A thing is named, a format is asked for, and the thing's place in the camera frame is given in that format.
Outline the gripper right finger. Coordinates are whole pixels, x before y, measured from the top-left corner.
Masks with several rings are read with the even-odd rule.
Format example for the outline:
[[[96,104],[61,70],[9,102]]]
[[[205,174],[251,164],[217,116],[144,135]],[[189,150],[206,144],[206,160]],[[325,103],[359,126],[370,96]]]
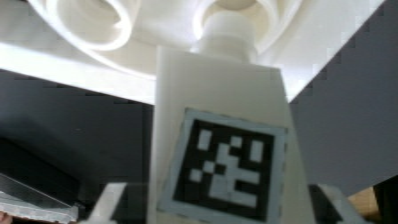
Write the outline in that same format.
[[[320,184],[318,187],[341,216],[338,224],[372,224],[363,218],[340,188],[325,184]]]

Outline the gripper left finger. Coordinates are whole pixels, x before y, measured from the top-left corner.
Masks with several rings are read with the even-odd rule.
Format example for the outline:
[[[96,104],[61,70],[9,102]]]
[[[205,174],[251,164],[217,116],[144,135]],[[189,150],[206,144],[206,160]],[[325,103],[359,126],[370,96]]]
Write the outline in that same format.
[[[118,224],[112,215],[118,209],[125,188],[125,182],[107,184],[89,218],[80,221],[80,224]]]

